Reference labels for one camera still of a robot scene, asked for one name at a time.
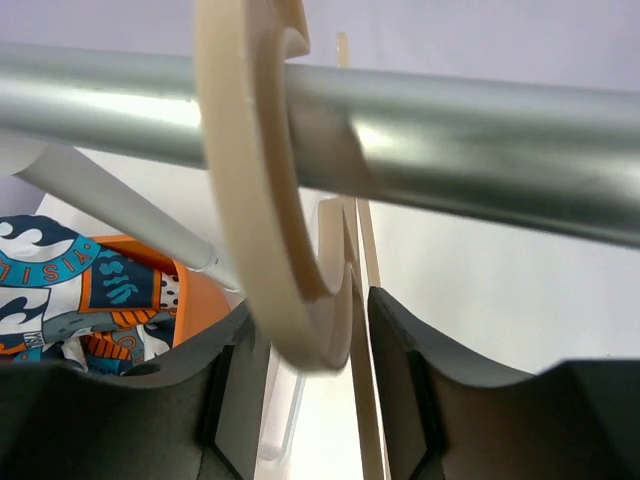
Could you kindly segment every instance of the folded clothing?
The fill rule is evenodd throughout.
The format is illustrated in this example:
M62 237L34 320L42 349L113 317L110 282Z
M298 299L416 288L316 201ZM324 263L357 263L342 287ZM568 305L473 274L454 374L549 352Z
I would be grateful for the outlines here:
M169 350L178 277L48 217L0 217L0 361L121 375Z

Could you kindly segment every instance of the background wall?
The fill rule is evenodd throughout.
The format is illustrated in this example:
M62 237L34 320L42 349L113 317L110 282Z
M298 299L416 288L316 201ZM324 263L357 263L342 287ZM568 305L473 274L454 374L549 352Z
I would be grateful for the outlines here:
M640 88L634 0L305 4L312 53L302 62L335 64L335 35L345 31L356 68ZM0 0L0 40L189 54L191 35L186 0ZM95 158L114 169L149 170ZM168 174L154 171L156 178ZM171 203L167 208L183 221L208 218ZM471 348L529 371L568 356L638 356L640 254L384 205L374 205L373 217L383 284ZM299 426L291 478L361 476L348 369L309 380Z

